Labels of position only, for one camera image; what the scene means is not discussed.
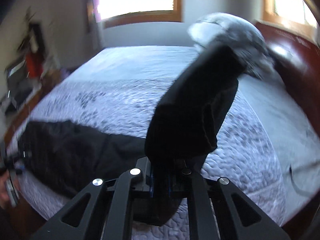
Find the left hand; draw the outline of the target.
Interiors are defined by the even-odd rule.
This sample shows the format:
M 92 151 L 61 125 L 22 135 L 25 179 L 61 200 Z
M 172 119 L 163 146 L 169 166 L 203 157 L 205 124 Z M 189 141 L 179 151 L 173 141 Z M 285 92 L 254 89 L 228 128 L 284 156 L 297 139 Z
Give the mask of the left hand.
M 0 206 L 5 209 L 8 204 L 10 204 L 9 195 L 5 187 L 5 182 L 9 178 L 9 172 L 5 172 L 0 178 Z

